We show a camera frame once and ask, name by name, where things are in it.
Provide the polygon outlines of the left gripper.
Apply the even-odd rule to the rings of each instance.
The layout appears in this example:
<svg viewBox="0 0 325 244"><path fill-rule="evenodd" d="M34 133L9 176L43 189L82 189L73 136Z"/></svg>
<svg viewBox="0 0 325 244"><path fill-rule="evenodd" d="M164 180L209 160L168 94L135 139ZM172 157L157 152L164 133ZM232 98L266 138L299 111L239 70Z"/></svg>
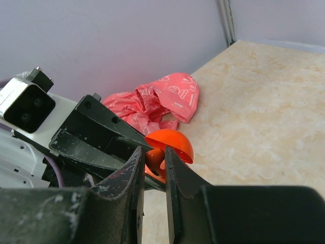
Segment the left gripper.
<svg viewBox="0 0 325 244"><path fill-rule="evenodd" d="M72 162L115 171L137 147L152 149L144 135L100 101L86 95L65 119L49 148Z"/></svg>

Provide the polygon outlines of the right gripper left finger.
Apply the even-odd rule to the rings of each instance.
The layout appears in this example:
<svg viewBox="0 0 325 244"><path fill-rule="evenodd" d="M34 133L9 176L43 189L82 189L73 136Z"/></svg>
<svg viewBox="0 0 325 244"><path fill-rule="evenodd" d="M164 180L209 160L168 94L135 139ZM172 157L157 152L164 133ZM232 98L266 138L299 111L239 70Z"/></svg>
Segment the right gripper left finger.
<svg viewBox="0 0 325 244"><path fill-rule="evenodd" d="M144 152L92 188L1 189L1 243L141 243Z"/></svg>

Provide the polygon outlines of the orange charging case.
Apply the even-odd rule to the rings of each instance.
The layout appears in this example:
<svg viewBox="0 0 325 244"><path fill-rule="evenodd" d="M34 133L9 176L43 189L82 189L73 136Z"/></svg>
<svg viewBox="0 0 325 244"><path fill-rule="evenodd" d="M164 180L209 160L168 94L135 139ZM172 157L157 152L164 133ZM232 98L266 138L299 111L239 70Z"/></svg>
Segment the orange charging case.
<svg viewBox="0 0 325 244"><path fill-rule="evenodd" d="M145 153L145 172L160 183L166 183L165 151L167 148L172 148L183 163L193 163L193 146L190 140L177 130L154 131L145 136L145 141L152 147Z"/></svg>

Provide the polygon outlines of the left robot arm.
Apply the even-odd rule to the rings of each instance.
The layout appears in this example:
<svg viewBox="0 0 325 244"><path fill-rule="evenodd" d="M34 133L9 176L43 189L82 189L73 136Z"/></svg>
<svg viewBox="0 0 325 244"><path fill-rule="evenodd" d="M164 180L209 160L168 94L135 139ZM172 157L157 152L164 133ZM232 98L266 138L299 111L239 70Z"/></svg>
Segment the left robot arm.
<svg viewBox="0 0 325 244"><path fill-rule="evenodd" d="M1 96L1 186L81 186L122 167L144 136L97 98L74 102L54 94Z"/></svg>

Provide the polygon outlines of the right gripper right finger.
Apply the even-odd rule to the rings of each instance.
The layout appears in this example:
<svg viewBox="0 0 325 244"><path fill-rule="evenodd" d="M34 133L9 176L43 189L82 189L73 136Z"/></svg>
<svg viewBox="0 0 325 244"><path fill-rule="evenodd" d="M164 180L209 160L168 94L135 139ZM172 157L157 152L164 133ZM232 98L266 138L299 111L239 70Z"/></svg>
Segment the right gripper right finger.
<svg viewBox="0 0 325 244"><path fill-rule="evenodd" d="M324 199L305 186L214 186L165 151L170 243L324 243Z"/></svg>

